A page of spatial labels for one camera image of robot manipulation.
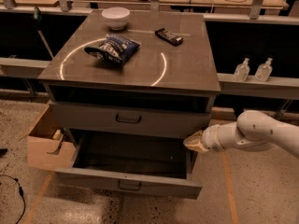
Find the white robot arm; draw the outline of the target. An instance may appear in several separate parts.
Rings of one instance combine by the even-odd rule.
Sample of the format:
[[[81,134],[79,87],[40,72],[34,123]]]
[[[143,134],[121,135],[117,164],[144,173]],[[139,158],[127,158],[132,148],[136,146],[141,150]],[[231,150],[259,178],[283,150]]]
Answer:
[[[238,149],[259,152],[278,146],[299,157],[299,127],[273,119],[263,112],[247,110],[236,122],[215,124],[183,141],[186,148],[205,153]]]

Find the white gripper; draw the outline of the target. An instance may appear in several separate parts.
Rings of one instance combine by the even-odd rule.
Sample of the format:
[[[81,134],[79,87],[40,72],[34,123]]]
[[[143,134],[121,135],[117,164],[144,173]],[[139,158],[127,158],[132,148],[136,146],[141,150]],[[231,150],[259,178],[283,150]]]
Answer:
[[[183,141],[183,145],[192,151],[205,153],[210,150],[223,151],[237,145],[236,123],[213,125],[192,134]]]

